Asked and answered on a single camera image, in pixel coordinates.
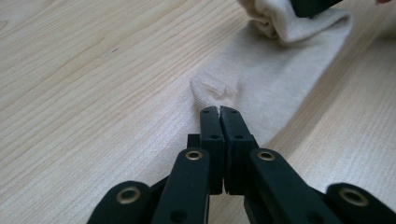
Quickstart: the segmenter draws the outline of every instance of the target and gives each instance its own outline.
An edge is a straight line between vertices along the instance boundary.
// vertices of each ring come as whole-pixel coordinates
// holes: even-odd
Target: white sock
[[[290,0],[256,0],[255,9],[260,16],[252,15],[254,20],[191,80],[191,88],[199,109],[226,105],[239,110],[264,146],[313,89],[353,19],[337,9],[297,18]]]

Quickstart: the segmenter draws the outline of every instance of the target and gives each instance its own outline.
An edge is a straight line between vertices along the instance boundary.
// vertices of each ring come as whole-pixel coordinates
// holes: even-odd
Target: metal rivet
[[[204,155],[200,151],[189,151],[188,153],[186,153],[186,158],[190,161],[198,161],[203,156]]]
[[[117,194],[117,202],[120,204],[134,203],[137,201],[137,199],[139,199],[140,194],[140,190],[135,186],[122,189]]]
[[[356,206],[363,207],[369,204],[367,198],[355,189],[341,188],[338,193],[345,201]]]
[[[257,156],[264,161],[273,161],[275,159],[275,155],[271,152],[261,151],[257,153]]]

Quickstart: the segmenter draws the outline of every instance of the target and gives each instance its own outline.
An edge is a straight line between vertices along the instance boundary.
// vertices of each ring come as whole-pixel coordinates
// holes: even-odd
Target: wooden table
[[[396,1],[338,7],[355,29],[268,147],[396,209]],[[1,1],[0,222],[85,223],[116,184],[167,176],[199,130],[191,77],[247,21],[236,1]],[[247,223],[242,197],[209,222]]]

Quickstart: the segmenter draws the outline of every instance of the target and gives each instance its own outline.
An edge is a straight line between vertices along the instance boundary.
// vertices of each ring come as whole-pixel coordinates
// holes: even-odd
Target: black object
[[[356,186],[326,194],[310,188],[283,157],[259,148],[241,114],[229,107],[201,111],[201,134],[189,134],[171,174],[151,188],[128,181],[93,210],[96,223],[207,223],[209,195],[244,195],[250,223],[396,223],[396,214]]]
[[[297,17],[313,17],[342,0],[290,0]]]

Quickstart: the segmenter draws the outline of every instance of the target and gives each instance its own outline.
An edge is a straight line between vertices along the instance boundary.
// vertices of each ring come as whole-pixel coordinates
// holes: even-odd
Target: light wood surface
[[[353,33],[269,147],[395,210],[396,1],[338,7]],[[0,222],[85,223],[111,187],[169,175],[199,130],[191,77],[247,21],[233,0],[0,1]],[[248,223],[242,197],[210,206]]]

